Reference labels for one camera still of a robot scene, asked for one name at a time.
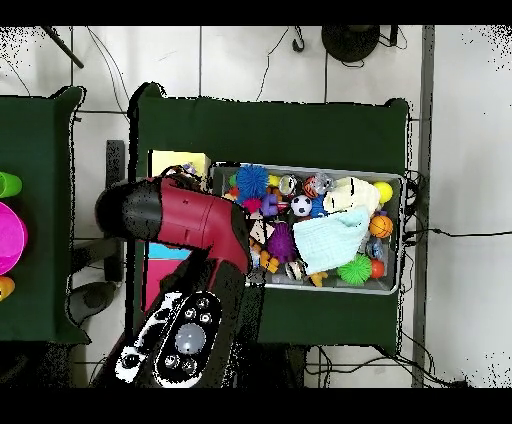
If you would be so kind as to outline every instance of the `basketball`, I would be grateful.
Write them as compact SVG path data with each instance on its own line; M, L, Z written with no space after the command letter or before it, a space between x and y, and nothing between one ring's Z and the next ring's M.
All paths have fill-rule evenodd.
M387 216L377 215L370 221L370 233L378 238L386 238L393 231L393 222Z

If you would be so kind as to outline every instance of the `black base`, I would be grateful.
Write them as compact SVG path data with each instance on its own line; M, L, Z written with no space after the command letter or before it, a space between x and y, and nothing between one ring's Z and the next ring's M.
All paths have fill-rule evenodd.
M366 31L351 31L348 25L322 26L322 42L327 52L336 60L351 63L367 57L377 47L380 25Z

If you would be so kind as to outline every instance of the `green cup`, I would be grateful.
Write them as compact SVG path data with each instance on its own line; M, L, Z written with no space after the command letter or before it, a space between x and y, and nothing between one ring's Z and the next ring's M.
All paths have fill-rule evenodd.
M16 196L21 191L21 180L16 175L0 172L0 199Z

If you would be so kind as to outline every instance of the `white toy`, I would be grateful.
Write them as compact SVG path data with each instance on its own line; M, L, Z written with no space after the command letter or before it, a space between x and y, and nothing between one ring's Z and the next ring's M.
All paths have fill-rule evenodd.
M293 198L291 201L291 207L295 216L308 216L311 213L313 205L309 197L301 194L300 196Z

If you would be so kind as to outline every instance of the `light blue cloth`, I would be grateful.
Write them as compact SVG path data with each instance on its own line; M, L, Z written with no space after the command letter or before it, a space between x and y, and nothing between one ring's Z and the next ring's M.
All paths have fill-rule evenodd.
M354 259L369 224L364 206L295 224L295 245L306 262L306 274L337 268Z

